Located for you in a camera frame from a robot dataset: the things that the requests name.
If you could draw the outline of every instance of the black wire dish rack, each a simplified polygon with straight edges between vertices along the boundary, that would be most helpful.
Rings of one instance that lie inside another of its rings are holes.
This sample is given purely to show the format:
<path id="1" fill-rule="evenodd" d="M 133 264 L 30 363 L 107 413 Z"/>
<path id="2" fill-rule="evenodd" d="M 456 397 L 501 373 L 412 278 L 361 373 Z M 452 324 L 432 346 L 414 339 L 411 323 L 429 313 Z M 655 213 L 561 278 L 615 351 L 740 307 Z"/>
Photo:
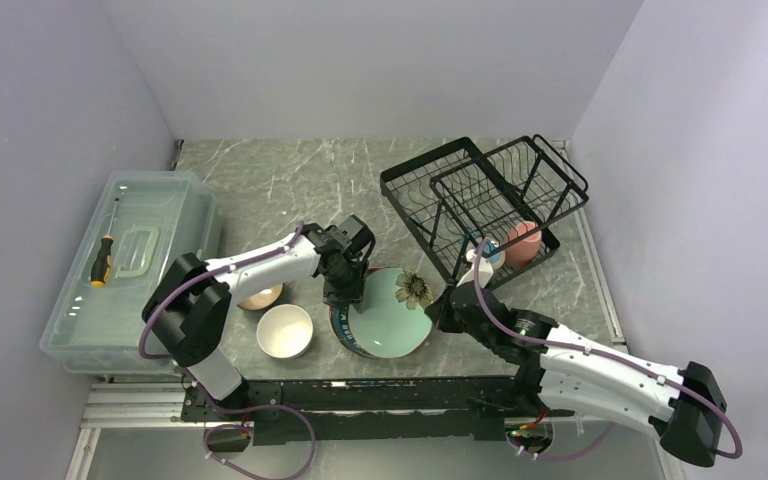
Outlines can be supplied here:
<path id="1" fill-rule="evenodd" d="M 467 137 L 381 172 L 381 191 L 449 287 L 468 267 L 465 254 L 484 239 L 490 258 L 526 238 L 507 241 L 523 221 L 543 243 L 522 268 L 497 269 L 497 288 L 551 257 L 560 242 L 549 226 L 584 206 L 587 180 L 542 136 L 521 137 L 482 153 Z"/>

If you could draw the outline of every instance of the gray marble surface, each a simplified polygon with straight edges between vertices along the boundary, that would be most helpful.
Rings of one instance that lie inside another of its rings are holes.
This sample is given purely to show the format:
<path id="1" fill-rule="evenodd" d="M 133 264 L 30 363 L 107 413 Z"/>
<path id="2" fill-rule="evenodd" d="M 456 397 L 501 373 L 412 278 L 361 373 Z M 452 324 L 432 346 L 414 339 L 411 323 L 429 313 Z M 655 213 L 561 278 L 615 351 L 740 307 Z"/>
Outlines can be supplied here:
<path id="1" fill-rule="evenodd" d="M 270 244 L 300 220 L 326 226 L 355 214 L 375 233 L 375 266 L 408 267 L 439 293 L 442 277 L 380 192 L 382 170 L 435 148 L 446 139 L 207 140 L 186 141 L 178 170 L 194 172 L 217 197 L 223 222 L 220 255 Z M 499 139 L 475 142 L 482 151 Z M 610 345 L 611 330 L 599 300 L 586 246 L 574 216 L 552 227 L 560 250 L 542 265 L 496 290 L 509 307 L 549 315 Z M 394 360 L 367 359 L 343 348 L 321 301 L 322 280 L 286 286 L 280 303 L 293 303 L 314 321 L 311 348 L 293 360 L 275 360 L 255 339 L 260 313 L 234 308 L 221 348 L 249 379 L 381 378 L 513 374 L 467 335 L 432 331 L 417 351 Z"/>

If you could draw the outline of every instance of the flower decoration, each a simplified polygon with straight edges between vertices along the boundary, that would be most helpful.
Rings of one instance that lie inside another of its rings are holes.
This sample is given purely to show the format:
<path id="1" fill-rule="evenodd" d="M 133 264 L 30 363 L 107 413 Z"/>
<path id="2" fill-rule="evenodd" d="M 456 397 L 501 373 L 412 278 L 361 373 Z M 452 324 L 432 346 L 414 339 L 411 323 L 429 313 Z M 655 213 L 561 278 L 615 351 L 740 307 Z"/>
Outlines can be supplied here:
<path id="1" fill-rule="evenodd" d="M 396 300 L 407 302 L 408 310 L 415 310 L 417 305 L 425 308 L 431 305 L 431 289 L 425 283 L 425 279 L 412 270 L 402 269 L 402 274 L 396 279 Z"/>

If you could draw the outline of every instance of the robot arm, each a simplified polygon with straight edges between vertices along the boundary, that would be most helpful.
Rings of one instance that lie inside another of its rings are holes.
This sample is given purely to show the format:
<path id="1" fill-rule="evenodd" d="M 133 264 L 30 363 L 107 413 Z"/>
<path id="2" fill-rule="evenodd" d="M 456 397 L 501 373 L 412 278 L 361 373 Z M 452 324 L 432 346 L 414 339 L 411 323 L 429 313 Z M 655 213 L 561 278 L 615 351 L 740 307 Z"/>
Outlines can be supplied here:
<path id="1" fill-rule="evenodd" d="M 304 225 L 297 234 L 234 257 L 203 262 L 183 255 L 164 275 L 142 317 L 148 322 L 157 315 L 152 332 L 221 407 L 242 408 L 248 403 L 248 382 L 219 349 L 229 308 L 263 289 L 320 274 L 326 304 L 359 303 L 374 246 L 369 227 L 350 216 L 326 229 Z M 173 292 L 200 276 L 206 278 L 155 313 Z"/>
<path id="2" fill-rule="evenodd" d="M 475 272 L 483 286 L 492 268 L 482 258 Z M 475 272 L 470 269 L 448 300 L 432 304 L 426 313 L 439 319 L 441 330 L 468 333 L 499 357 L 519 365 L 507 401 L 604 418 L 658 440 L 667 452 L 685 462 L 714 464 L 723 422 L 675 386 L 692 390 L 725 412 L 725 399 L 707 367 L 690 362 L 679 369 L 609 349 L 539 313 L 508 309 L 492 292 L 482 291 L 488 310 L 504 327 L 542 344 L 525 342 L 489 321 L 477 297 Z M 610 350 L 615 358 L 596 355 L 596 350 Z"/>

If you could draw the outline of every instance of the light green plate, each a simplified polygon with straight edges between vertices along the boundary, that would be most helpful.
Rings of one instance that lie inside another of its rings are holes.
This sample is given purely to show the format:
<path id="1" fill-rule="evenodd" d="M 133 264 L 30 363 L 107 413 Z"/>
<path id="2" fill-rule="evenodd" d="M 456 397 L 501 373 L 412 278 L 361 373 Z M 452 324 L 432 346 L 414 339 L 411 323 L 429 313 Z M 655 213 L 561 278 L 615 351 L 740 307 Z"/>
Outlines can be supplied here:
<path id="1" fill-rule="evenodd" d="M 369 274 L 360 311 L 350 307 L 348 324 L 355 341 L 379 358 L 403 357 L 416 350 L 431 333 L 431 319 L 417 305 L 396 299 L 401 268 L 383 268 Z"/>

